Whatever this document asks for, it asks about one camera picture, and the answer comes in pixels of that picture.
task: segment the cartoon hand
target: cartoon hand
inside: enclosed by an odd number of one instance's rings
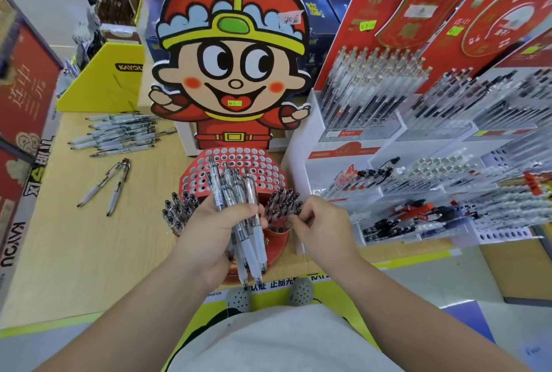
[[[300,121],[310,115],[310,106],[303,106],[299,110],[292,113],[292,118],[296,121]]]
[[[181,106],[177,106],[176,104],[173,104],[172,98],[165,93],[159,86],[151,86],[151,90],[148,94],[149,98],[154,102],[161,106],[163,106],[167,110],[171,110],[173,112],[182,109]]]

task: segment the brand logo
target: brand logo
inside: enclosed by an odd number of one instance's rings
[[[0,254],[0,267],[10,267],[16,259],[16,253],[20,248],[21,238],[25,230],[25,222],[14,222],[8,232],[4,250]]]
[[[115,64],[115,68],[122,73],[141,73],[143,64]]]

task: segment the shoe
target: shoe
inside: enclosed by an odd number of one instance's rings
[[[286,305],[301,307],[311,304],[313,299],[314,286],[310,278],[295,278]]]
[[[236,308],[240,312],[251,312],[251,291],[233,287],[226,294],[226,308]]]

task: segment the pen tray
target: pen tray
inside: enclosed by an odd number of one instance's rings
[[[180,178],[178,190],[181,197],[185,191],[189,194],[195,194],[202,201],[203,198],[211,194],[206,177],[209,172],[209,163],[206,157],[210,155],[213,156],[219,166],[226,162],[231,168],[240,168],[242,174],[244,168],[247,167],[255,179],[259,203],[262,205],[266,205],[273,191],[280,187],[287,187],[288,182],[284,170],[266,150],[229,146],[205,149],[194,159]],[[278,258],[288,242],[289,229],[285,230],[284,233],[275,233],[265,228],[263,233],[267,249],[267,267],[270,268],[270,265]],[[239,278],[236,264],[232,262],[224,284],[234,283],[238,284]]]

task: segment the white floor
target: white floor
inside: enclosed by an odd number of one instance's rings
[[[62,58],[74,49],[71,35],[85,18],[86,0],[15,0]],[[438,307],[467,299],[479,302],[497,343],[528,362],[535,372],[552,364],[552,308],[507,305],[478,248],[388,274]],[[81,332],[86,325],[0,339],[0,372],[28,372]]]

